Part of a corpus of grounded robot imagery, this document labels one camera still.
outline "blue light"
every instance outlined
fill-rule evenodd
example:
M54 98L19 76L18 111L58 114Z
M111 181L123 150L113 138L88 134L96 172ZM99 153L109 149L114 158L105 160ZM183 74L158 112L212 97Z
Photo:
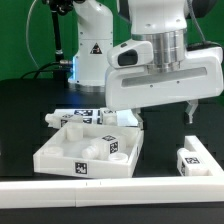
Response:
M76 79L76 56L73 57L72 79Z

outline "white tray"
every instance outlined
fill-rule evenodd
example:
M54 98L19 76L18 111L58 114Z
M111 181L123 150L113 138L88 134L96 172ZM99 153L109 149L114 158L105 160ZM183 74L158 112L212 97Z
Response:
M68 132L83 128L83 139L69 141ZM128 155L126 163L83 159L81 152L90 145L90 140L110 135L124 135L127 148L123 153ZM143 144L143 131L139 128L117 127L95 124L64 125L33 156L34 171L39 173L58 174L85 178L125 178L132 177ZM59 147L56 154L46 154L50 147Z

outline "green background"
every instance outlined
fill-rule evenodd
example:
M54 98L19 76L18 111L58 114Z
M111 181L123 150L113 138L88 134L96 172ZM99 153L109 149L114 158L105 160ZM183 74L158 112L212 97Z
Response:
M26 48L26 20L33 0L0 1L0 80L19 78L35 70ZM116 0L99 0L114 14L114 45L129 39L130 26L117 16ZM224 44L224 0L199 23L208 40ZM62 46L65 58L77 52L77 24L75 12L60 17ZM199 41L191 21L188 21L188 43ZM54 37L49 7L41 0L37 3L30 23L30 47L39 65L54 61Z

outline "black table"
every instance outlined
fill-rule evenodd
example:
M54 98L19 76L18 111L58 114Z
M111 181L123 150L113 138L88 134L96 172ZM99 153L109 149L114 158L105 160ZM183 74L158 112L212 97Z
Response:
M62 82L1 81L0 181L75 179L33 173L33 154L55 133L47 127L44 117L59 108L104 106L103 94L75 92L64 88ZM194 124L185 125L186 106L186 103L177 103L142 110L147 129L134 178L179 175L176 151L183 146L186 135L197 135L224 168L224 108L217 99L201 100ZM0 210L1 224L62 222L223 223L224 203Z

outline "metal bracket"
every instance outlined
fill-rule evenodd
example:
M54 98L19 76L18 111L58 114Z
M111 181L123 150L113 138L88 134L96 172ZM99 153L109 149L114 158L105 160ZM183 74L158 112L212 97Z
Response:
M138 120L138 127L141 130L144 130L143 120L139 115L141 113L141 109L140 108L135 108L135 109L132 109L131 111L132 111L133 115L135 116L135 118Z
M189 100L188 102L188 107L185 110L186 115L188 115L188 124L192 124L193 123L193 114L195 112L195 110L198 107L198 100Z

